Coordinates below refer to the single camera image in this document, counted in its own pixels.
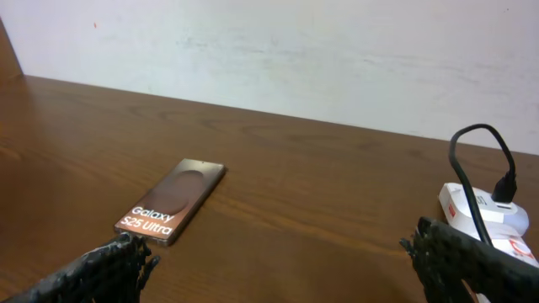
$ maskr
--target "brown phone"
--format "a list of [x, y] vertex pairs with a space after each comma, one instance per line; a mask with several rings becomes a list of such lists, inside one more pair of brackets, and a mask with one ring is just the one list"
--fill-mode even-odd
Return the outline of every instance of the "brown phone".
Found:
[[164, 246], [174, 243], [225, 171], [222, 164], [182, 160], [115, 224], [115, 230]]

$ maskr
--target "wood grain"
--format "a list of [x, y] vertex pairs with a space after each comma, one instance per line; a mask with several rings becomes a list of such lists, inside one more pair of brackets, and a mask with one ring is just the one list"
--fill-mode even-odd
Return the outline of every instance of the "wood grain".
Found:
[[[107, 88], [0, 88], [0, 299], [115, 234], [182, 158], [228, 173], [163, 257], [145, 302], [421, 302], [400, 237], [457, 181], [448, 143]], [[501, 152], [461, 145], [491, 189]], [[515, 200], [539, 251], [539, 157], [515, 154]]]
[[8, 33], [0, 19], [0, 83], [22, 75], [17, 56], [9, 42]]

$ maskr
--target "white power adapter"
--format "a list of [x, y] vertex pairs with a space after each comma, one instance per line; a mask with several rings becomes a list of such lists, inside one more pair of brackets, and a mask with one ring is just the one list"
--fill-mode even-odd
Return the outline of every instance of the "white power adapter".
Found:
[[[514, 202], [495, 202], [490, 193], [481, 189], [474, 188], [473, 193], [493, 246], [539, 268], [530, 248], [522, 240], [530, 223], [526, 211]], [[444, 184], [438, 198], [449, 225], [480, 240], [462, 185]]]

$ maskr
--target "white wall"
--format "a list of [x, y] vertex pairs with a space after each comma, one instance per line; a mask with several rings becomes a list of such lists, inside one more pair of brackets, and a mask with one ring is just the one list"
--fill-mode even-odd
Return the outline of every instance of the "white wall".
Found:
[[2, 0], [0, 16], [28, 75], [444, 140], [488, 122], [539, 154], [535, 0]]

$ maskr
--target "phone wallpaper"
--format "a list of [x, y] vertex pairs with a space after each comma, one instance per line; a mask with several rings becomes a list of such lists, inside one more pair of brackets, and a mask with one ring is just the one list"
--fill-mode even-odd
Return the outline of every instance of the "phone wallpaper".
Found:
[[223, 169], [221, 164], [184, 159], [149, 190], [115, 227], [169, 239], [189, 212], [194, 211], [193, 207]]

